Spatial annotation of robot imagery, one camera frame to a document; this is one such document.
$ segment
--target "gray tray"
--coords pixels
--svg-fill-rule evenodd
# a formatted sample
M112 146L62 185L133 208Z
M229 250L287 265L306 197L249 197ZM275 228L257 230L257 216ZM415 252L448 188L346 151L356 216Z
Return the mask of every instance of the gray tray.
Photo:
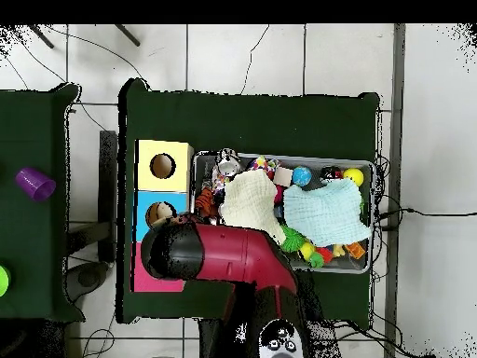
M259 157L258 154L242 154L238 153L240 161L247 165L251 160ZM375 183L376 170L375 165L367 160L348 160L348 159L328 159L328 158L304 158L304 157L284 157L279 155L265 155L265 158L274 158L280 161L280 164L289 169L297 166L306 166L311 170L311 181L304 190L311 190L323 187L320 182L320 170L325 166L337 166L344 170L347 168L357 168L364 174L364 183L360 186L360 192L364 199L364 216L362 222L370 226L374 223L375 213ZM194 182L191 184L191 212L195 210L195 196L200 194L202 179L207 170L211 169L215 164L215 153L200 151L194 155L193 159ZM373 249L373 235L366 241L361 242L362 247L366 250L366 254L357 260L348 256L334 258L330 263L325 264L322 268L311 268L298 253L287 254L293 269L311 269L320 272L335 272L335 273L352 273L361 274L368 270L371 266L371 252Z

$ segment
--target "green tablecloth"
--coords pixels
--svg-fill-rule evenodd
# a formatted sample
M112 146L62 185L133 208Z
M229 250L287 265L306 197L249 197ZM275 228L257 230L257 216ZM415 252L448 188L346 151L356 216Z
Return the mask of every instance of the green tablecloth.
M230 147L246 153L373 161L378 103L375 93L360 98L213 95L153 92L140 79L128 81L119 94L119 201L126 200L125 208L118 208L118 215L125 210L125 227L118 230L118 259L124 259L123 271L118 271L119 320L222 317L231 293L226 282L187 282L181 293L129 291L136 139L185 142L196 151ZM121 173L126 174L125 190ZM369 272L313 276L325 318L368 326Z
M0 265L12 275L0 297L0 318L82 320L63 292L66 246L65 110L79 87L50 92L0 90ZM34 167L57 183L46 201L34 202L15 175Z

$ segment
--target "purple cup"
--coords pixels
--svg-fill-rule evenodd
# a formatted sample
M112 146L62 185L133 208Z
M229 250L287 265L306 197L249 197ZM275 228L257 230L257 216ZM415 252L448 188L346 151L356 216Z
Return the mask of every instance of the purple cup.
M53 180L33 168L21 169L15 180L34 201L48 199L56 188Z

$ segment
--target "shape sorter box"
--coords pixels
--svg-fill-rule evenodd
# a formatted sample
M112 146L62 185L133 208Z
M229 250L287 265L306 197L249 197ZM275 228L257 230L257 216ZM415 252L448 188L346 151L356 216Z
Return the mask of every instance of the shape sorter box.
M136 219L132 232L131 266L133 292L182 292L182 280L159 280L147 273L141 262L141 241L149 230L146 216L154 212L160 217L157 204L166 204L173 213L189 208L190 163L194 150L187 143L138 140L135 152L137 188Z
M194 150L188 143L163 142L156 140L138 140L138 189L140 191L157 192L189 192L190 163ZM171 162L171 174L154 173L154 164L159 162L159 169L166 171L166 165L161 169L162 162Z

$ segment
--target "towel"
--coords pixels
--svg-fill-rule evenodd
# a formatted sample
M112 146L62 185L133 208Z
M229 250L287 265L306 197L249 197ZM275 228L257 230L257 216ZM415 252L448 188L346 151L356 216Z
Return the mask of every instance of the towel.
M265 172L243 172L225 184L220 212L226 225L264 230L281 245L286 237L273 214L275 184Z
M351 244L371 236L360 221L361 193L348 178L304 191L291 186L283 196L285 222L317 247Z

